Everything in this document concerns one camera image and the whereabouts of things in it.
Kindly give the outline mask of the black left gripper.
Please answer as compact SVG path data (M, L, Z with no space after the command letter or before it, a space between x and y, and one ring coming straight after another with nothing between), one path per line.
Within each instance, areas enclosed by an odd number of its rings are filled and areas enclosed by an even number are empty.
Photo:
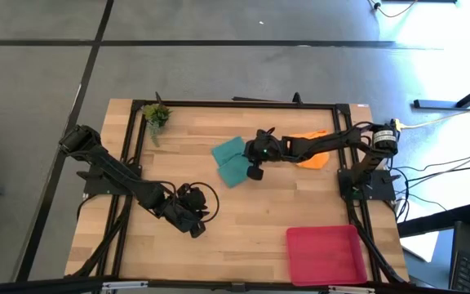
M206 197L198 187L190 184L182 184L177 195L179 201L169 197L157 206L157 216L164 217L180 232L190 231L191 237L197 238L206 231L205 221L209 214Z

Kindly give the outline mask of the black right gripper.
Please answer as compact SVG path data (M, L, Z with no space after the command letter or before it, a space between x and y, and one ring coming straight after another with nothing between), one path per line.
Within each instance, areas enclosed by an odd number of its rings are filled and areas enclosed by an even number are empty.
M264 170L261 162L277 162L282 159L282 143L273 136L274 127L268 130L259 129L259 137L246 142L245 156L252 164L247 168L246 175L252 180L262 180Z

